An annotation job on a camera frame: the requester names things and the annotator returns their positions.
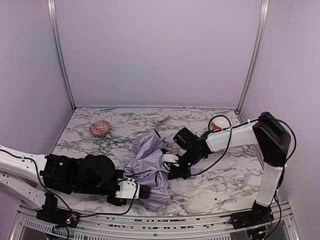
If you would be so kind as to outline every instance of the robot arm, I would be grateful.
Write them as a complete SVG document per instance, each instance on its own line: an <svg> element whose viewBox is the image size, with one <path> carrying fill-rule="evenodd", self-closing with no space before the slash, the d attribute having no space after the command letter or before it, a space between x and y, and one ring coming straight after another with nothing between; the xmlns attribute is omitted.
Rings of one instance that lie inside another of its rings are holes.
<svg viewBox="0 0 320 240"><path fill-rule="evenodd" d="M43 188L39 184L40 181L46 188L65 194L107 196L107 202L116 206L127 204L127 199L134 197L136 188L135 199L147 199L151 193L149 186L136 184L130 179L124 180L124 171L116 169L111 159L103 155L89 154L85 158L53 154L36 155L0 145L0 172L1 183L5 183L6 188L10 188L19 196L20 188L30 189L26 192L32 194L35 191L41 192ZM36 183L37 186L33 188L26 181ZM21 197L25 202L36 202L28 194ZM37 209L39 204L32 204L31 207Z"/></svg>
<svg viewBox="0 0 320 240"><path fill-rule="evenodd" d="M274 117L269 112L264 112L254 122L232 127L229 148L256 144L264 158L264 172L257 199L251 211L235 213L231 217L235 229L265 223L268 221L266 218L274 219L270 205L284 176L291 136L279 122L272 119ZM181 129L173 140L186 152L182 156L164 157L164 161L171 163L168 179L188 179L192 176L191 166L209 154L225 149L229 137L230 128L218 132L207 131L200 137L187 128Z"/></svg>

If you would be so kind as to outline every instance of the small red bowl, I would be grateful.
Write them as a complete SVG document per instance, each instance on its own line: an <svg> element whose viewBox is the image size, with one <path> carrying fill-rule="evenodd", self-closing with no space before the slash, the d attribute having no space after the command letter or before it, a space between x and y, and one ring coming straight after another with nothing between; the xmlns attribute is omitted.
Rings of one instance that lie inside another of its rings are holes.
<svg viewBox="0 0 320 240"><path fill-rule="evenodd" d="M110 127L108 121L96 121L89 127L89 132L96 138L103 138L107 135Z"/></svg>

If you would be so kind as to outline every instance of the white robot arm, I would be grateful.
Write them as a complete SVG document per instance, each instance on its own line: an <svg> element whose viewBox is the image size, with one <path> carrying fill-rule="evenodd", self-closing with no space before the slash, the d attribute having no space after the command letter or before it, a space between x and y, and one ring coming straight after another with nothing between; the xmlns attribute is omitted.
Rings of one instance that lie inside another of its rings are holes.
<svg viewBox="0 0 320 240"><path fill-rule="evenodd" d="M231 216L230 223L238 229L273 220L270 205L282 183L291 142L290 134L278 121L269 112L264 112L251 122L220 131L207 131L200 137L187 128L181 129L173 139L186 152L182 156L164 156L163 161L170 163L168 179L188 179L198 175L191 174L191 166L213 152L242 145L259 145L264 157L264 171L256 201L251 211Z"/></svg>

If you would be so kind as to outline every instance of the white marble table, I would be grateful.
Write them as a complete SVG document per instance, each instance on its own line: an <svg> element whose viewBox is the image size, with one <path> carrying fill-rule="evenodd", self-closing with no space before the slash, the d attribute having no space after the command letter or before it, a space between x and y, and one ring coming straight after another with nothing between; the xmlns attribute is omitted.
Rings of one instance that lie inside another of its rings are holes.
<svg viewBox="0 0 320 240"><path fill-rule="evenodd" d="M198 136L207 129L211 117L227 115L234 125L239 124L233 111L184 108L89 108L77 109L59 139L53 153L72 158L87 154L106 155L118 166L131 151L131 140L157 128L169 141L169 151L180 150L172 140L183 127ZM111 124L106 138L90 135L89 126L97 120ZM222 153L202 159L195 167L204 169ZM127 215L131 216L187 216L238 211L251 208L262 179L262 167L251 146L229 149L226 156L211 170L193 180L169 181L171 199L157 212L150 212L137 200ZM106 197L84 194L66 195L63 199L75 210L122 213L129 205L113 206Z"/></svg>

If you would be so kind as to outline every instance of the metal frame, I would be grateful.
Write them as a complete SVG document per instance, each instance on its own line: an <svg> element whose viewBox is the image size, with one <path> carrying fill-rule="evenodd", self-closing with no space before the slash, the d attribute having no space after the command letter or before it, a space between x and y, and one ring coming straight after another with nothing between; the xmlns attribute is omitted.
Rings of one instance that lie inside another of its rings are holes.
<svg viewBox="0 0 320 240"><path fill-rule="evenodd" d="M259 56L259 53L261 50L261 46L262 46L262 42L263 42L263 38L264 38L264 34L265 34L268 10L269 10L269 0L262 0L260 18L259 18L259 23L258 23L258 29L256 32L251 62L249 65L248 73L246 75L242 94L241 94L238 106L236 108L236 111L235 111L237 114L240 114L243 107L244 107L245 101L248 96L249 88L250 88L250 85L253 80L258 56Z"/></svg>
<svg viewBox="0 0 320 240"><path fill-rule="evenodd" d="M282 220L286 222L290 240L299 240L298 229L294 216L287 201L280 203L282 208ZM275 222L279 220L280 212L277 204L273 204L272 211ZM249 228L234 230L228 223L228 213L216 213L195 216L96 216L81 220L76 229L69 228L70 239L97 239L100 240L131 240L131 239L177 239L207 240L229 236L235 232L243 232L264 224ZM9 239L19 240L24 226L38 231L51 233L54 224L36 219L36 212L20 206L15 217ZM56 236L64 235L63 229L54 232Z"/></svg>
<svg viewBox="0 0 320 240"><path fill-rule="evenodd" d="M95 106L95 105L77 105L77 109L209 109L209 110L226 110L226 111L234 111L234 107L215 107L215 106L169 106L169 105L104 105L104 106Z"/></svg>
<svg viewBox="0 0 320 240"><path fill-rule="evenodd" d="M76 104L75 104L74 96L71 91L70 82L69 82L67 69L66 69L66 65L65 65L65 60L64 60L64 55L63 55L63 51L62 51L60 35L59 35L59 28L58 28L58 20L57 20L57 14L56 14L55 0L48 0L48 7L49 7L49 14L50 14L50 21L51 21L51 25L52 25L54 44L55 44L56 54L57 54L58 61L59 61L63 84L65 87L65 91L66 91L66 95L67 95L70 107L72 109L72 112L74 112L76 110Z"/></svg>
<svg viewBox="0 0 320 240"><path fill-rule="evenodd" d="M268 15L268 10L269 10L269 1L270 0L262 0L261 4L261 11L260 11L260 17L259 17L259 22L258 22L258 28L257 28L257 33L256 33L256 38L255 38L255 43L254 43L254 48L253 48L253 53L249 65L249 69L246 75L244 87L236 108L236 113L240 114L242 111L248 92L249 88L251 85L251 82L253 80L253 75L254 71L256 68L256 63L258 60L259 52L261 50L262 46L262 41L265 33L265 28L266 28L266 22L267 22L267 15ZM58 28L58 20L57 20L57 14L56 14L56 3L55 0L48 0L48 7L49 7L49 13L50 13L50 20L51 20L51 25L52 25L52 31L53 31L53 37L54 37L54 43L55 43L55 48L56 48L56 53L60 65L60 70L61 70L61 75L63 79L63 84L65 87L65 91L67 94L67 98L70 104L70 107L72 109L72 112L76 110L76 104L74 100L74 96L71 90L68 74L67 74L67 69L65 65L65 60L63 56L63 51L62 51L62 46L61 46L61 41L60 41L60 34L59 34L59 28Z"/></svg>
<svg viewBox="0 0 320 240"><path fill-rule="evenodd" d="M65 121L65 123L64 123L64 125L63 125L63 128L61 129L59 135L57 136L57 138L56 138L56 140L55 140L55 142L54 142L54 145L53 145L50 153L52 153L52 152L55 150L55 148L56 148L56 146L57 146L57 144L58 144L58 142L59 142L59 140L60 140L60 138L61 138L61 135L64 133L64 131L65 131L68 123L70 122L72 116L74 115L75 111L76 111L76 110L72 110L71 113L70 113L70 115L68 116L67 120Z"/></svg>

